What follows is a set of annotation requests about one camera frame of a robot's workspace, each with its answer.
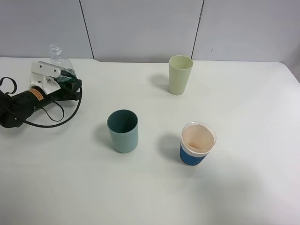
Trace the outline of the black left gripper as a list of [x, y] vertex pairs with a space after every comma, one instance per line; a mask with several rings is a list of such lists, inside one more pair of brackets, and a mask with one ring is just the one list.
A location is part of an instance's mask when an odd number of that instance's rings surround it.
[[23, 111], [32, 113], [53, 102], [79, 100], [80, 85], [82, 85], [80, 79], [78, 82], [74, 79], [60, 82], [60, 89], [48, 95], [40, 87], [34, 86], [15, 95], [14, 105]]

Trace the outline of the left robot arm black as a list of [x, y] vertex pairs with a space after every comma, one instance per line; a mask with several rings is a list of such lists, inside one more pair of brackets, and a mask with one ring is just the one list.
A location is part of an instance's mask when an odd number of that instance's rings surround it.
[[[83, 95], [80, 79], [72, 78], [68, 82], [59, 82], [60, 89], [50, 94], [46, 94], [38, 86], [33, 86], [26, 91], [15, 94], [17, 91], [16, 81], [9, 77], [3, 77], [0, 82], [3, 83], [5, 79], [9, 79], [13, 83], [14, 89], [12, 92], [0, 92], [0, 125], [4, 128], [18, 128], [24, 123], [38, 128], [55, 128], [70, 121], [79, 110]], [[45, 111], [45, 107], [49, 104], [56, 104], [62, 110], [64, 116], [64, 109], [59, 102], [70, 100], [77, 101], [78, 104], [73, 114], [66, 120], [63, 118], [60, 120], [50, 118], [50, 120], [56, 122], [54, 125], [39, 125], [27, 121], [38, 110]]]

